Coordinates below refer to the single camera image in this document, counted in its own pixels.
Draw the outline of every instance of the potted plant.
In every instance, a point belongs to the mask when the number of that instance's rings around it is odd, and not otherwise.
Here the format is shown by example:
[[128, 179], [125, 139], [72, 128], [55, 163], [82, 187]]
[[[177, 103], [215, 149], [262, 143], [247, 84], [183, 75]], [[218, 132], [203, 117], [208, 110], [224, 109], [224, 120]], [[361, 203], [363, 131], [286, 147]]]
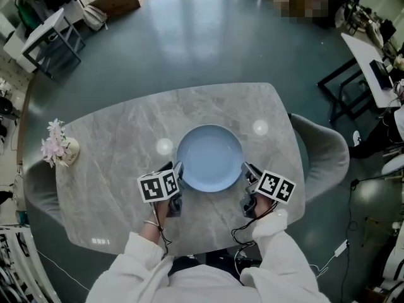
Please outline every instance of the potted plant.
[[53, 167], [56, 163], [68, 167], [77, 158], [80, 146], [74, 138], [66, 137], [63, 122], [55, 119], [49, 123], [49, 137], [42, 140], [41, 152], [44, 160]]

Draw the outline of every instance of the flower pot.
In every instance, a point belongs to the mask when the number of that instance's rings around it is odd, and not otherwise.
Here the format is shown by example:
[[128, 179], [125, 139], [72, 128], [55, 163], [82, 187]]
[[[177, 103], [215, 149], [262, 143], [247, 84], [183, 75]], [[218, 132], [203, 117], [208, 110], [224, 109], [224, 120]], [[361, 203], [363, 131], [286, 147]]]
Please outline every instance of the flower pot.
[[80, 152], [80, 145], [78, 144], [77, 140], [74, 138], [67, 137], [66, 141], [69, 143], [68, 149], [71, 151], [70, 154], [66, 154], [66, 158], [64, 162], [68, 165], [71, 165], [76, 160], [79, 152]]

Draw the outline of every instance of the green floor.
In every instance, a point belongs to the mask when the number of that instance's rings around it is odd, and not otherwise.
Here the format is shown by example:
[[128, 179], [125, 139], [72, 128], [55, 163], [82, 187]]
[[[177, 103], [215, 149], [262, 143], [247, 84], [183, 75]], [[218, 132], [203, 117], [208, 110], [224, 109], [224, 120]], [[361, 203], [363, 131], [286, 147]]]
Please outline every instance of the green floor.
[[[77, 67], [66, 68], [54, 81], [42, 74], [35, 78], [24, 167], [37, 160], [47, 122], [56, 117], [70, 122], [118, 102], [189, 86], [269, 82], [288, 112], [330, 126], [330, 103], [316, 82], [352, 57], [338, 30], [280, 18], [266, 0], [145, 0], [141, 9], [111, 19], [108, 26], [87, 38]], [[355, 84], [347, 86], [351, 96], [355, 88]], [[369, 111], [355, 122], [342, 117], [334, 128], [351, 144], [353, 131], [368, 133], [376, 125], [375, 117]], [[307, 171], [300, 141], [299, 146]], [[350, 181], [377, 175], [381, 165], [380, 155], [352, 161], [343, 183], [308, 205], [303, 219], [289, 227], [288, 233], [311, 264], [324, 265], [345, 240]], [[369, 181], [353, 193], [358, 229], [349, 233], [344, 302], [351, 302], [364, 288], [374, 257], [386, 241], [386, 234], [376, 231], [364, 241], [364, 218], [394, 220], [400, 192], [400, 184]], [[38, 249], [84, 286], [90, 288], [114, 259], [70, 244], [64, 229], [30, 203], [28, 213]], [[42, 261], [64, 303], [85, 300], [86, 290], [46, 259]], [[319, 279], [321, 291], [332, 302], [340, 301], [346, 263], [345, 252]]]

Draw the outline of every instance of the blue plate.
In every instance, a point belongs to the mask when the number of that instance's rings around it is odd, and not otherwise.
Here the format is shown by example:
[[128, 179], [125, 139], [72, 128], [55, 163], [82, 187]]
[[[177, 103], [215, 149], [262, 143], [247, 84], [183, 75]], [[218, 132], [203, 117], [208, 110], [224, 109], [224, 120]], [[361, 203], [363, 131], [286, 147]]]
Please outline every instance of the blue plate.
[[244, 156], [240, 141], [220, 126], [207, 124], [188, 132], [177, 149], [184, 164], [184, 181], [202, 192], [219, 192], [241, 174]]

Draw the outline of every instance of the marble table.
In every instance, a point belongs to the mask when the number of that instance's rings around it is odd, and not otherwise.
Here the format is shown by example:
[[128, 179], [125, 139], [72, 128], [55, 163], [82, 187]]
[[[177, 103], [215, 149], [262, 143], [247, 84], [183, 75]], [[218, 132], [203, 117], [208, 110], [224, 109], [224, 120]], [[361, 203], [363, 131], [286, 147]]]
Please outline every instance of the marble table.
[[[140, 231], [150, 214], [136, 179], [175, 162], [177, 145], [191, 129], [218, 124], [240, 140], [246, 161], [294, 181], [288, 223], [302, 217], [304, 176], [293, 128], [277, 92], [268, 83], [234, 83], [184, 88], [137, 98], [96, 111], [66, 125], [80, 154], [72, 166], [56, 169], [57, 194], [73, 244], [119, 254], [130, 231]], [[169, 154], [157, 152], [163, 138]], [[239, 201], [244, 178], [219, 193], [186, 186], [182, 215], [166, 220], [173, 255], [197, 254], [236, 245], [230, 231], [247, 223]], [[240, 240], [251, 240], [249, 228]]]

